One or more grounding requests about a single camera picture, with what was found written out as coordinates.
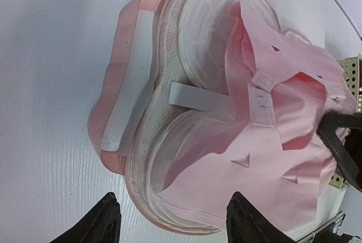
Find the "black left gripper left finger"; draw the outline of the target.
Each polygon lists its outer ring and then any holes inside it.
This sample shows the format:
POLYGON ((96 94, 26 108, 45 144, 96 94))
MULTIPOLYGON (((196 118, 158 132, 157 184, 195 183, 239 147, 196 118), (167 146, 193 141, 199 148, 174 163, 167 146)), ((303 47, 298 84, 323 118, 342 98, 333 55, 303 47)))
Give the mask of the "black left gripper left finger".
POLYGON ((104 195, 73 227, 52 243, 118 243, 122 215, 113 192, 104 195))

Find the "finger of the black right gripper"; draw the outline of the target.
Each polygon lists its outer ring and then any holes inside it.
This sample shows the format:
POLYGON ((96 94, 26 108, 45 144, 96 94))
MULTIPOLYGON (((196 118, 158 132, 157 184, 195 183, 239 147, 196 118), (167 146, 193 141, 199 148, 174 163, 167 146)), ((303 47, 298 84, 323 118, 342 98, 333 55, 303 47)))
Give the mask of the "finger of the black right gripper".
POLYGON ((361 129, 361 114, 327 112, 323 115, 317 128, 317 135, 337 161, 338 173, 361 192, 361 169, 337 136, 338 128, 361 129))

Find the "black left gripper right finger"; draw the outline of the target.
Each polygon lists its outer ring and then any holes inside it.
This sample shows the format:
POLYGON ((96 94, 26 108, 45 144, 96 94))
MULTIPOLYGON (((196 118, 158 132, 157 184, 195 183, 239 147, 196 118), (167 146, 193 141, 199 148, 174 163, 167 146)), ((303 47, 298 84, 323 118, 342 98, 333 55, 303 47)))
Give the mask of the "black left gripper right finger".
POLYGON ((227 206, 229 243, 287 243, 294 240, 273 226, 240 192, 227 206))

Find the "light pink bra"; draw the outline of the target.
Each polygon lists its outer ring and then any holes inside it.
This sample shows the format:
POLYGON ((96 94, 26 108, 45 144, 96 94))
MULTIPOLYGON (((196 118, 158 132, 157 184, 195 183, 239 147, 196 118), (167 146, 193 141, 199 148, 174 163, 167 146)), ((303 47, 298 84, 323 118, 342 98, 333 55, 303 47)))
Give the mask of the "light pink bra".
POLYGON ((174 215, 218 229, 243 194, 274 226, 315 220, 336 161, 316 135, 329 110, 355 110, 339 63, 320 47, 284 36, 237 3, 225 53, 233 111, 196 112, 158 198, 174 215))

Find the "light green perforated plastic basket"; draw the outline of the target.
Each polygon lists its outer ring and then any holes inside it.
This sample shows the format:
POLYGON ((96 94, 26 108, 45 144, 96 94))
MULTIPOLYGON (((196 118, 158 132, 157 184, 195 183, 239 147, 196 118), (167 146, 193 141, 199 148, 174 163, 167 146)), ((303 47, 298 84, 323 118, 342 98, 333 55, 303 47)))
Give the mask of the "light green perforated plastic basket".
MULTIPOLYGON (((355 114, 361 114, 361 55, 340 61, 344 79, 356 99, 355 114)), ((349 129, 344 147, 361 169, 361 129, 349 129)))

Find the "beige patterned mesh laundry bag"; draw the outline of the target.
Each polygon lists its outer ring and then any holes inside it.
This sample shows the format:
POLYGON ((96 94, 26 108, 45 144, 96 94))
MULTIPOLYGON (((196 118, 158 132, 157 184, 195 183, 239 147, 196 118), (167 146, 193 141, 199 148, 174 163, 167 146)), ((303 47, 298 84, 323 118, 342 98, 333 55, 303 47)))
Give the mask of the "beige patterned mesh laundry bag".
MULTIPOLYGON (((181 235, 205 236, 221 231, 171 212, 156 198, 157 189, 166 179, 166 170, 174 163, 171 154, 161 155, 156 141, 178 120, 201 112, 214 112, 206 91, 227 93, 226 83, 214 85, 202 80, 192 66, 198 56, 224 54, 230 31, 222 27, 226 13, 238 0, 133 0, 119 14, 111 60, 101 96, 89 117, 88 134, 103 165, 123 175, 126 187, 137 209, 154 225, 181 235), (131 71, 140 61, 134 56, 136 32, 143 11, 154 13, 152 61, 149 79, 142 83, 135 102, 130 90, 134 80, 131 71), (172 82, 192 84, 204 92, 183 94, 200 99, 188 106, 176 96, 168 100, 172 82)), ((268 0, 240 0, 261 15, 280 34, 296 41, 308 40, 292 28, 282 29, 278 15, 268 0)))

